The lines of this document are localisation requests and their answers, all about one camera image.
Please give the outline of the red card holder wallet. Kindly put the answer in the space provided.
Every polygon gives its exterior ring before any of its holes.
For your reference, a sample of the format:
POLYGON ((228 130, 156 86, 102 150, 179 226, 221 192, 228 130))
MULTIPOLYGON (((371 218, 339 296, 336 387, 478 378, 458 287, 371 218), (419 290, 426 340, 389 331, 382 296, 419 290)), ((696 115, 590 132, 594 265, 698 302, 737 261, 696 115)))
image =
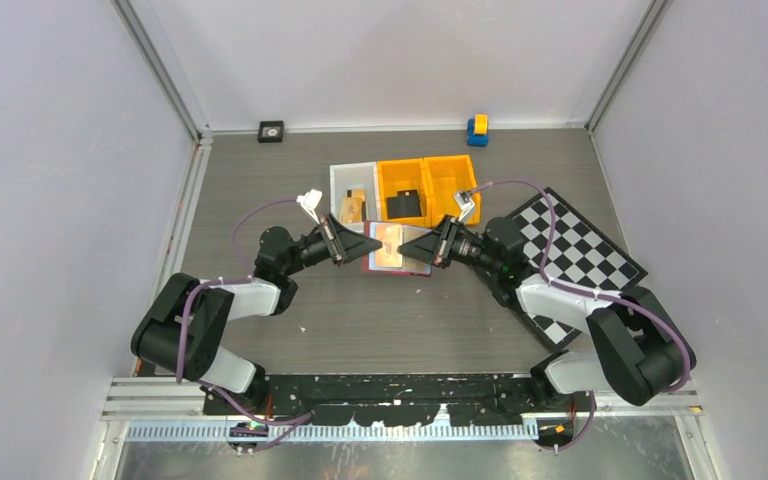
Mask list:
POLYGON ((381 242, 382 246, 367 255, 362 262, 365 272, 387 273, 430 277, 431 266, 402 255, 398 248, 404 243, 414 240, 429 229, 400 223, 368 221, 364 225, 364 234, 381 242))

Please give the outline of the dark grey credit card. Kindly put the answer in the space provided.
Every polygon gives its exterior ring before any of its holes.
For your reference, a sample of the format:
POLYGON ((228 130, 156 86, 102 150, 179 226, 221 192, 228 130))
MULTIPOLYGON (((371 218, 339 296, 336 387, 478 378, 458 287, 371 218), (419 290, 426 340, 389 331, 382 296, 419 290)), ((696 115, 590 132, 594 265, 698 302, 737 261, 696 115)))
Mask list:
POLYGON ((398 191, 385 199, 386 219, 419 218, 423 216, 419 191, 415 189, 398 191))

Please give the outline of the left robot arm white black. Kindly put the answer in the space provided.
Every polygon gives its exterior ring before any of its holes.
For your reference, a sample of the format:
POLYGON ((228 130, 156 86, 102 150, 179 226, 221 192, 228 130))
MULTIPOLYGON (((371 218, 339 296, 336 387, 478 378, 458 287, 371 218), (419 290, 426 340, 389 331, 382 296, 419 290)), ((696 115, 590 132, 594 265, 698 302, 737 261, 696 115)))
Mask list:
POLYGON ((293 275, 322 262, 341 266, 383 246, 328 214, 306 235, 266 229, 251 277, 200 280, 179 272, 162 287, 132 335, 139 360, 225 393, 240 412, 253 414, 269 395, 263 366, 222 347, 226 326, 249 317, 284 313, 298 291, 293 275))

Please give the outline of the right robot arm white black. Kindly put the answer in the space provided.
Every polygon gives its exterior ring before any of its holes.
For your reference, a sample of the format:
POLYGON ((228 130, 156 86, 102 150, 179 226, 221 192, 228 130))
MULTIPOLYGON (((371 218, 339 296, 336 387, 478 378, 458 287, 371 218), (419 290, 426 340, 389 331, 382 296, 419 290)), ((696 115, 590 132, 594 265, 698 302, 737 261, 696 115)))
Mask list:
POLYGON ((493 218, 477 234, 446 215, 398 251, 440 269, 467 265, 481 274, 500 305, 591 338, 591 351, 562 351, 531 368, 531 397, 544 410, 558 409, 573 393, 597 390, 642 406, 687 383, 695 355, 651 291, 598 290, 556 279, 528 263, 525 244, 510 218, 493 218))

